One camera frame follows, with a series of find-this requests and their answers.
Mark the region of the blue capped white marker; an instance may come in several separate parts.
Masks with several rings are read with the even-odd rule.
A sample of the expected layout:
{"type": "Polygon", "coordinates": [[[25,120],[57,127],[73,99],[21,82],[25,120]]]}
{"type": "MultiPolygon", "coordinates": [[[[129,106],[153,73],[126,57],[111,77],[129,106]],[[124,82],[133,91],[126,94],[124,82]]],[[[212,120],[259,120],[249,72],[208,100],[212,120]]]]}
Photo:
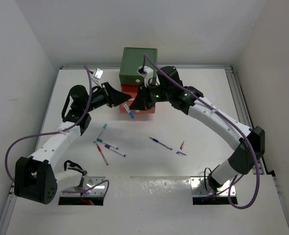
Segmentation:
{"type": "Polygon", "coordinates": [[[127,113],[129,114],[129,116],[131,117],[131,119],[134,119],[134,115],[133,115],[133,113],[131,112],[131,110],[129,109],[129,106],[127,105],[126,102],[123,103],[123,106],[124,106],[126,112],[127,112],[127,113]]]}

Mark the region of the teal capped white pen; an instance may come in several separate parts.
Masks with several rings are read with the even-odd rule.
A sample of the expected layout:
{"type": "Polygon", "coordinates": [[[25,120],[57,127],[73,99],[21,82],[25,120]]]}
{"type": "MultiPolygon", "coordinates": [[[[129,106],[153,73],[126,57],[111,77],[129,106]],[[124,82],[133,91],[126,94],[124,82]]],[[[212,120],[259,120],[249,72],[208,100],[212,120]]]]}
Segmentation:
{"type": "Polygon", "coordinates": [[[94,143],[100,138],[101,134],[104,132],[104,130],[106,129],[107,124],[105,123],[100,131],[100,133],[98,134],[97,138],[93,141],[94,143]]]}

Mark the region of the teal capped marker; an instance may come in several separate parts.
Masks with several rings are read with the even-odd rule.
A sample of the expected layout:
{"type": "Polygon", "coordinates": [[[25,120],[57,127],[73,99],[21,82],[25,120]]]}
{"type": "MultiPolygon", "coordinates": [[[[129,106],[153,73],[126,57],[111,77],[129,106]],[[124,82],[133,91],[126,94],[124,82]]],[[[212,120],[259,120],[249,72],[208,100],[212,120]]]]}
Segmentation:
{"type": "Polygon", "coordinates": [[[118,147],[116,147],[116,146],[113,146],[113,145],[111,145],[111,144],[109,144],[109,143],[105,142],[104,140],[102,140],[102,139],[100,139],[100,138],[97,138],[96,140],[97,140],[98,142],[100,142],[100,143],[104,144],[104,145],[107,145],[107,146],[109,146],[110,148],[113,148],[113,149],[115,149],[115,150],[118,150],[118,149],[119,149],[118,147]]]}

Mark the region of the purple capped marker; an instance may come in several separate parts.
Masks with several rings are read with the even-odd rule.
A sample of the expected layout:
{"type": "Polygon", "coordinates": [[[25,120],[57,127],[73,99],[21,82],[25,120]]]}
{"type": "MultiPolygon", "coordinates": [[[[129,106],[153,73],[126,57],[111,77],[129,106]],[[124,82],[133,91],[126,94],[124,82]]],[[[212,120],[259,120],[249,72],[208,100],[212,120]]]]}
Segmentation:
{"type": "Polygon", "coordinates": [[[109,146],[108,144],[105,144],[105,147],[106,147],[107,149],[109,149],[110,151],[112,151],[112,152],[118,154],[119,156],[126,157],[125,154],[120,153],[119,151],[117,151],[115,148],[109,146]]]}

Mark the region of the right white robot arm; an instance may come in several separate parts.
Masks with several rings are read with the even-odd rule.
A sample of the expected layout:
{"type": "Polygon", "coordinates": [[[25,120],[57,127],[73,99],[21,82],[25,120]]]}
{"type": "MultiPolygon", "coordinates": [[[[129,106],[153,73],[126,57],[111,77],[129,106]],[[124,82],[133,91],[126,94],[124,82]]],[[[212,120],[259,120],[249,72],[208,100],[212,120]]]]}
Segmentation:
{"type": "Polygon", "coordinates": [[[140,66],[137,73],[144,78],[131,110],[149,110],[157,102],[168,101],[172,107],[199,120],[225,140],[233,154],[218,165],[208,176],[206,186],[216,191],[236,175],[246,175],[265,153],[265,131],[244,125],[217,109],[203,93],[192,86],[183,85],[177,69],[166,66],[158,69],[159,84],[150,82],[154,71],[140,66]]]}

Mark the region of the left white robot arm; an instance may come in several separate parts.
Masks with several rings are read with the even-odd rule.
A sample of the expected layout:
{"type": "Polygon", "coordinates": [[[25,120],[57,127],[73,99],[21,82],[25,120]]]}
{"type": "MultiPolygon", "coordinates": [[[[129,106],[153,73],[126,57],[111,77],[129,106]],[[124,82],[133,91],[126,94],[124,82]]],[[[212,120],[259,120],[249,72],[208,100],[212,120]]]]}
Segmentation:
{"type": "Polygon", "coordinates": [[[70,89],[62,110],[62,123],[49,140],[29,157],[20,157],[15,164],[14,194],[42,204],[49,204],[56,194],[75,188],[85,193],[87,172],[78,164],[67,160],[64,171],[54,171],[59,159],[70,145],[87,130],[89,113],[101,106],[117,107],[132,97],[114,89],[108,82],[89,91],[83,85],[70,89]]]}

